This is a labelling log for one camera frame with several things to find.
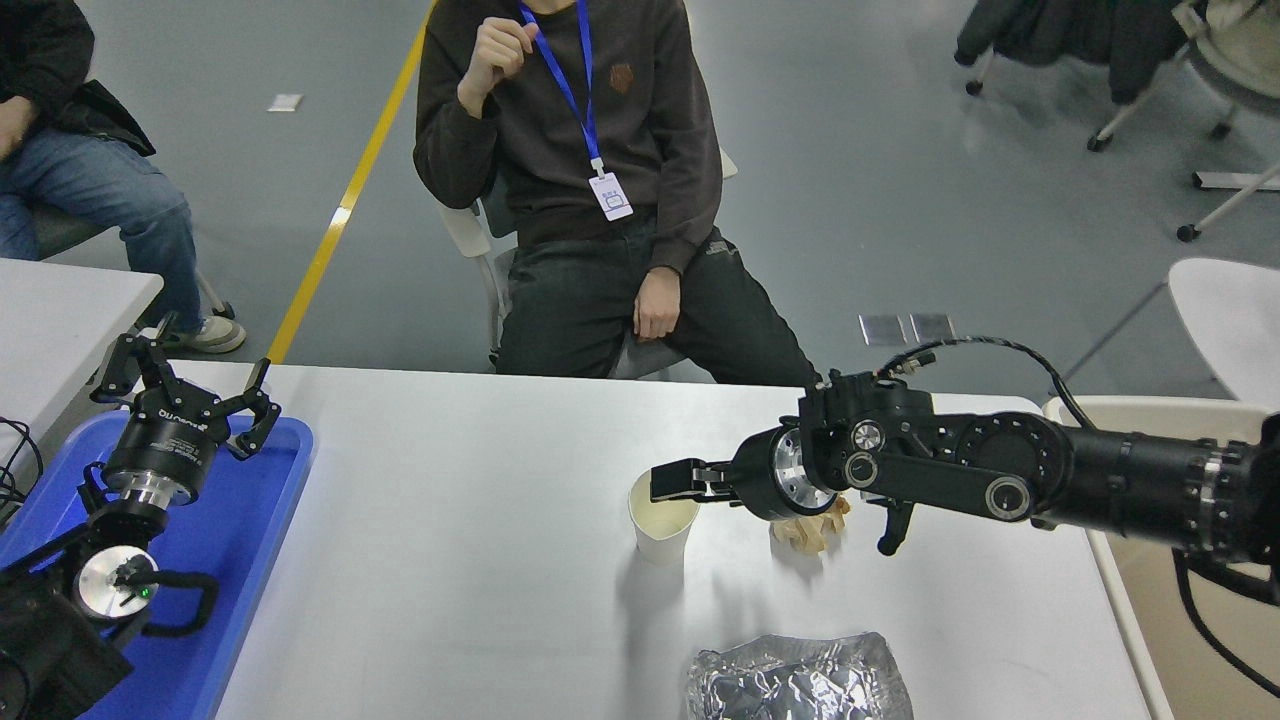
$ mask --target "aluminum foil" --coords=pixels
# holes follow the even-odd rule
[[[689,669],[695,720],[911,720],[911,698],[878,633],[835,641],[764,635]]]

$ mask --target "paper cup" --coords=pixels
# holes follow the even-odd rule
[[[649,473],[631,486],[627,498],[631,524],[636,529],[636,550],[640,556],[657,565],[667,565],[685,556],[689,528],[698,516],[698,503],[692,500],[649,500]]]

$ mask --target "black pants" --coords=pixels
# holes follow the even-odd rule
[[[653,217],[616,223],[605,237],[552,241],[516,251],[511,314],[498,372],[608,377],[632,332],[632,311],[653,250]],[[817,382],[795,333],[719,231],[694,255],[680,283],[680,318],[666,342],[719,383]]]

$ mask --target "man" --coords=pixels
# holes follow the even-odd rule
[[[684,3],[580,3],[440,0],[428,22],[419,176],[466,208],[500,173],[516,218],[498,372],[605,377],[632,332],[717,382],[809,384],[713,224],[719,143]]]
[[[92,55],[93,32],[73,0],[0,3],[0,258],[38,260],[36,202],[119,227],[129,268],[164,279],[143,322],[174,311],[170,340],[180,346],[236,350],[244,328],[200,310],[187,200],[143,159],[155,149],[128,111],[84,82]]]

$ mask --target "hand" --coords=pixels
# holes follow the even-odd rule
[[[0,163],[17,152],[40,110],[20,95],[0,102]]]
[[[635,324],[640,342],[667,337],[680,318],[680,273],[671,268],[653,268],[636,293]]]
[[[538,26],[521,26],[508,18],[485,18],[476,31],[471,65],[458,82],[458,102],[479,119],[485,97],[498,83],[515,77],[525,67],[525,55],[534,51]]]

